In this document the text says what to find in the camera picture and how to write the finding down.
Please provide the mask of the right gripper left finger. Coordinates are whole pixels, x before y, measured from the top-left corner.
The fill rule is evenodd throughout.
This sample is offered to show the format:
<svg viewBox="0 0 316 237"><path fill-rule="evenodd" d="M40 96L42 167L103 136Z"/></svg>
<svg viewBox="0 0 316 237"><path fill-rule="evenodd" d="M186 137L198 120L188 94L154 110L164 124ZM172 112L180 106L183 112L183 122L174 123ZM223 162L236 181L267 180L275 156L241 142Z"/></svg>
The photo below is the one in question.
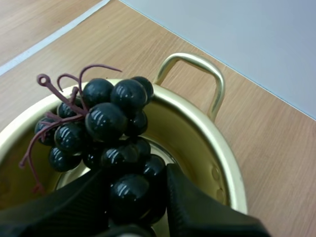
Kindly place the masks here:
<svg viewBox="0 0 316 237"><path fill-rule="evenodd" d="M0 212L2 237L92 237L108 228L108 179L91 170L52 193Z"/></svg>

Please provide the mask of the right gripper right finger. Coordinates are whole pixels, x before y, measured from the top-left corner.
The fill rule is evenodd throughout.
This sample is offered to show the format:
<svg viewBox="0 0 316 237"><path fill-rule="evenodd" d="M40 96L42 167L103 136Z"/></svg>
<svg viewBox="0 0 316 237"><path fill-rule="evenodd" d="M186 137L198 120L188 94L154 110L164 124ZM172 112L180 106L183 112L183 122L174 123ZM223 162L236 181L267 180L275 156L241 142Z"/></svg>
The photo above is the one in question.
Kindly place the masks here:
<svg viewBox="0 0 316 237"><path fill-rule="evenodd" d="M203 193L175 164L166 166L167 216L172 237L268 237L260 220Z"/></svg>

